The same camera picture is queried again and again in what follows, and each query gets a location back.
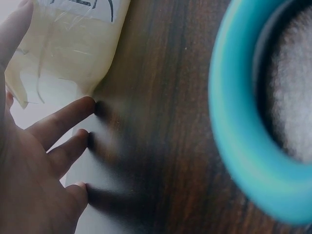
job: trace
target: wood grain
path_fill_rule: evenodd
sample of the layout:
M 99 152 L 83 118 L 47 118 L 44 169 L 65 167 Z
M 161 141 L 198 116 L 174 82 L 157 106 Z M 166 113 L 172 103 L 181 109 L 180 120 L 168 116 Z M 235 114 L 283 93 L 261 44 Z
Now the wood grain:
M 102 127 L 90 142 L 105 179 L 125 192 L 88 184 L 91 205 L 127 225 L 126 233 L 311 233 L 257 209 L 215 146 L 208 72 L 228 4 L 132 0 L 113 66 L 95 94 Z

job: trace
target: translucent plastic bag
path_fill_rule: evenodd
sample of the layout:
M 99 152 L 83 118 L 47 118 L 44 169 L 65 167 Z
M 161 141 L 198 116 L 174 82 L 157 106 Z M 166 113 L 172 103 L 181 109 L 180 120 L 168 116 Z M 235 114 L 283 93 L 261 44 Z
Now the translucent plastic bag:
M 5 71 L 7 87 L 23 108 L 92 94 L 112 64 L 130 0 L 33 1 L 29 31 Z

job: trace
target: teal container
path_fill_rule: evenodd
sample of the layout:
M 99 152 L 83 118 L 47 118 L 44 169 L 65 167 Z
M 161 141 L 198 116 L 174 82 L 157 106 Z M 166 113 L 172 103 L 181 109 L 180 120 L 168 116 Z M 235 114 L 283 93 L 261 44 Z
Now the teal container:
M 283 153 L 259 116 L 253 57 L 260 33 L 285 0 L 233 0 L 212 55 L 209 108 L 221 157 L 241 190 L 270 216 L 312 222 L 312 165 Z

